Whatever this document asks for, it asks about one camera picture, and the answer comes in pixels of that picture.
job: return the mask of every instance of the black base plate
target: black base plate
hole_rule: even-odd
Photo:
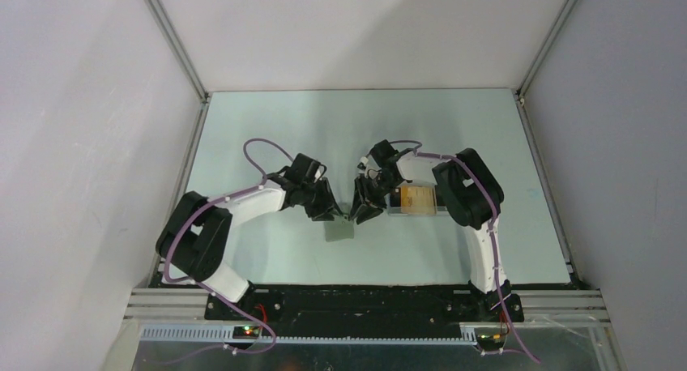
[[[244,320],[209,296],[207,320]],[[498,322],[501,307],[484,310],[465,286],[258,285],[239,306],[280,336],[434,339],[460,337],[459,322]],[[524,321],[520,298],[506,300],[514,322]]]

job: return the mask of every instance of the light blue table surface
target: light blue table surface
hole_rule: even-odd
[[[241,150],[254,137],[322,161],[346,203],[356,164],[382,139],[416,139],[424,151],[446,154],[473,147],[505,193],[499,235],[508,278],[570,281],[510,90],[214,93],[188,190],[214,195],[259,181]],[[264,143],[249,149],[268,172],[289,163]],[[325,242],[323,224],[297,207],[232,228],[225,257],[255,283],[465,284],[470,277],[465,231],[443,216],[384,214],[356,226],[352,240]]]

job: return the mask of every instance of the aluminum frame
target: aluminum frame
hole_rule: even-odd
[[[191,85],[196,91],[198,98],[203,102],[203,106],[198,115],[195,128],[190,138],[188,151],[184,156],[184,163],[181,167],[177,188],[169,212],[173,209],[175,202],[186,190],[193,167],[195,152],[198,149],[201,133],[207,110],[210,95],[203,86],[197,71],[193,66],[188,53],[186,52],[174,26],[167,15],[160,0],[144,0],[148,4],[151,15],[160,26],[164,38],[169,43],[170,49],[177,57],[181,68],[184,70]],[[548,35],[544,39],[535,59],[528,69],[519,89],[514,92],[514,102],[518,107],[518,112],[523,124],[525,135],[530,146],[532,158],[535,162],[537,173],[544,190],[544,196],[552,216],[553,225],[557,233],[561,249],[565,256],[569,271],[574,277],[577,274],[574,260],[568,245],[565,231],[558,213],[556,203],[553,199],[551,187],[540,156],[539,148],[536,145],[532,133],[531,124],[527,117],[527,111],[521,96],[527,93],[532,80],[535,78],[542,62],[545,60],[548,51],[553,46],[574,9],[578,0],[565,0],[556,20],[552,24]],[[160,259],[157,258],[151,267],[150,275],[145,282],[150,282],[153,274],[159,269]],[[523,328],[551,328],[559,327],[565,329],[587,328],[590,337],[595,345],[595,354],[601,369],[626,369],[617,345],[616,336],[613,333],[610,318],[605,307],[601,293],[597,290],[514,290],[519,294],[523,303],[525,322],[515,323],[516,327]],[[137,322],[142,333],[141,340],[161,339],[161,337],[148,337],[150,332],[160,333],[163,329],[176,330],[172,334],[164,337],[165,340],[177,341],[208,341],[207,335],[212,340],[224,341],[230,338],[225,333],[227,326],[242,325],[241,321],[206,321],[204,312],[207,303],[207,292],[195,288],[135,288],[132,290],[129,304],[124,314],[124,324]],[[494,328],[497,323],[491,322],[465,322],[460,324],[463,331],[467,332],[462,338],[456,340],[438,340],[441,344],[465,345],[472,343],[475,329]],[[278,338],[282,343],[371,343],[367,340],[347,340],[346,342],[316,338]],[[387,344],[427,344],[431,340],[378,340],[375,343]]]

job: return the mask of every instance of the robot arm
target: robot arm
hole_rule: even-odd
[[[251,284],[224,260],[229,229],[296,205],[303,206],[313,221],[333,220],[334,215],[343,215],[331,193],[329,181],[322,176],[321,167],[326,166],[298,154],[291,166],[268,174],[266,180],[254,188],[214,199],[194,191],[184,194],[157,241],[158,254],[166,257],[181,232],[171,264],[229,301],[239,301]],[[195,233],[190,227],[184,229],[186,221],[201,207],[208,208],[193,222],[202,227],[200,232]]]
[[[497,285],[493,278],[495,255],[489,232],[494,232],[497,238],[498,218],[493,218],[491,207],[470,177],[452,160],[417,153],[410,149],[399,152],[386,140],[377,143],[369,155],[373,157],[378,169],[370,168],[366,157],[358,165],[362,172],[355,181],[356,191],[351,219],[361,224],[383,213],[386,209],[384,197],[404,181],[436,184],[453,220],[464,227],[470,227],[467,247],[470,254],[472,285],[484,294],[493,293]],[[477,152],[468,148],[456,157],[480,180],[499,214],[503,190]],[[503,286],[506,283],[506,274],[500,260],[499,258],[498,285]]]

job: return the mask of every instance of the yellow label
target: yellow label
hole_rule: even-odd
[[[432,186],[401,186],[401,213],[436,215],[437,196]]]

